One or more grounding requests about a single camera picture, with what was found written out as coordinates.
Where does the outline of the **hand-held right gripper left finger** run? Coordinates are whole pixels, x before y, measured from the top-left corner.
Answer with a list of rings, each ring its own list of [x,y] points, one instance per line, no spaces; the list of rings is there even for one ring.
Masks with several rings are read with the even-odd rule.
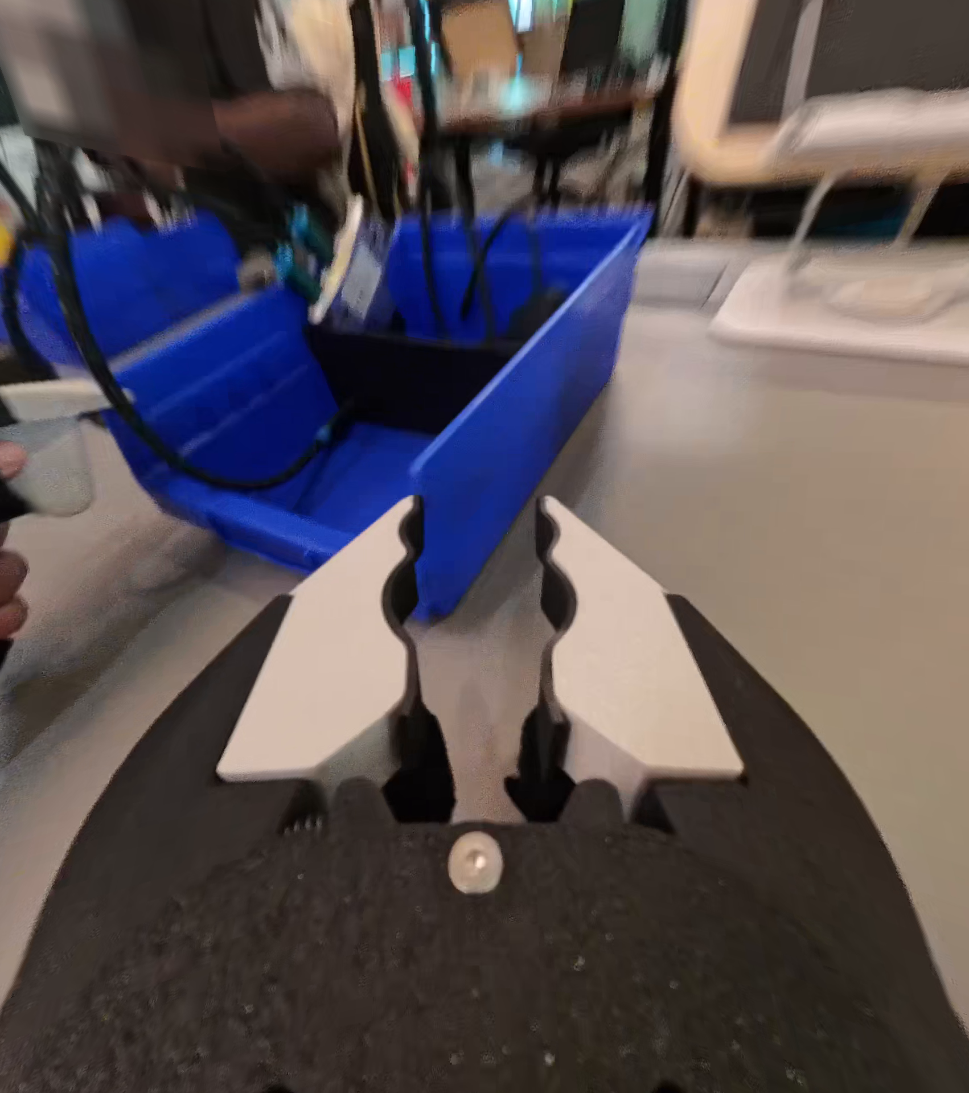
[[[361,778],[400,822],[450,821],[454,776],[406,630],[422,551],[422,500],[397,500],[289,593],[218,759],[222,781],[302,780],[330,799]]]

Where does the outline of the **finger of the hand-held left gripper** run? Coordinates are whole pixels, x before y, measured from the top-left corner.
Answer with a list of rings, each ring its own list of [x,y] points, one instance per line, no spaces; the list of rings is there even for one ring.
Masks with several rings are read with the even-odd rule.
[[[91,378],[58,378],[0,385],[0,403],[21,424],[86,418],[113,407]]]

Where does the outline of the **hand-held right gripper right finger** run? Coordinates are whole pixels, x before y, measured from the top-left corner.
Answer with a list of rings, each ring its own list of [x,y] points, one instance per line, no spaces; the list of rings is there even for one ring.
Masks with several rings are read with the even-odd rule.
[[[633,816],[660,783],[740,784],[746,769],[665,588],[559,500],[537,500],[540,608],[551,634],[505,789],[558,820],[604,781]]]

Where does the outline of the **large blue plastic bin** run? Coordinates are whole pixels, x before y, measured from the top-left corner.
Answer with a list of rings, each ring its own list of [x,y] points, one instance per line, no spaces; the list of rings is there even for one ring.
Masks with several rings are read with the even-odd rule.
[[[104,418],[135,480],[164,512],[225,544],[308,573],[397,500],[423,503],[422,618],[454,610],[614,373],[645,212],[537,216],[547,283],[568,298],[437,435],[353,418],[298,475],[265,491],[223,491],[177,473],[122,418]],[[140,416],[205,472],[265,480],[314,442],[339,406],[305,334],[312,327],[485,343],[482,306],[461,304],[470,272],[457,219],[432,220],[450,340],[434,331],[418,223],[393,233],[383,277],[354,316],[317,324],[286,284],[241,292],[237,250],[206,213],[163,232],[114,221],[70,240],[90,329]],[[509,224],[488,258],[498,333],[532,286],[525,228]]]

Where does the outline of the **grey desk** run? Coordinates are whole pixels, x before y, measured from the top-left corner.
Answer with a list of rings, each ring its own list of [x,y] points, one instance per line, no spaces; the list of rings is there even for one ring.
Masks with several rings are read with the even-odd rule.
[[[614,379],[543,484],[692,600],[818,734],[969,1030],[969,369],[725,346],[769,245],[645,247]],[[113,772],[299,575],[165,517],[104,430],[95,506],[24,520],[0,681],[0,1004]]]

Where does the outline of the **black bin divider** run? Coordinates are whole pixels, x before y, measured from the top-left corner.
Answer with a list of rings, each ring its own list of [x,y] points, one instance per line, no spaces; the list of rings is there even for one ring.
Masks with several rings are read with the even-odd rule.
[[[521,348],[508,339],[463,343],[324,327],[305,337],[351,418],[429,435],[442,433]]]

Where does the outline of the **white metal stand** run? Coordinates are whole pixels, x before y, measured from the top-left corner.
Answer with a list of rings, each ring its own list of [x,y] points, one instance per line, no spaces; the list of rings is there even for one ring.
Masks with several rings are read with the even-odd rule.
[[[808,99],[779,126],[769,161],[813,171],[818,184],[785,252],[741,272],[711,334],[738,346],[969,368],[969,246],[915,242],[942,186],[969,171],[969,89]],[[824,199],[853,176],[909,184],[897,234],[886,245],[812,246]]]

